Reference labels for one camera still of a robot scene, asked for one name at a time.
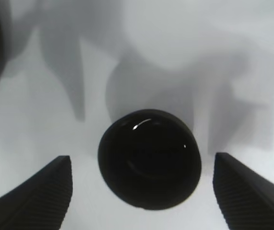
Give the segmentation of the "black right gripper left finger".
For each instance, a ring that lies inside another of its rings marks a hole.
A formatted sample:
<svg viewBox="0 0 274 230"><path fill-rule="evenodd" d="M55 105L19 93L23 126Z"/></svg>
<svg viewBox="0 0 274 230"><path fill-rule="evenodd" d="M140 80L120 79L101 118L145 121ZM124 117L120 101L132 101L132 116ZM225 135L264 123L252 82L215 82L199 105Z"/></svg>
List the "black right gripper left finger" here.
<svg viewBox="0 0 274 230"><path fill-rule="evenodd" d="M0 197L0 230L59 230L72 194L71 159L58 156Z"/></svg>

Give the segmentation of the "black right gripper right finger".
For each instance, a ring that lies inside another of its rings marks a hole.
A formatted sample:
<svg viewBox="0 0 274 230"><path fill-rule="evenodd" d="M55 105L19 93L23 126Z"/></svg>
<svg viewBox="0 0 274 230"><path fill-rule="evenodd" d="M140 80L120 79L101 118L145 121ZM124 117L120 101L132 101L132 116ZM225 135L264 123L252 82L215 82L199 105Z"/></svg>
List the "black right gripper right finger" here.
<svg viewBox="0 0 274 230"><path fill-rule="evenodd" d="M274 184L228 153L214 160L214 194L231 230L274 230Z"/></svg>

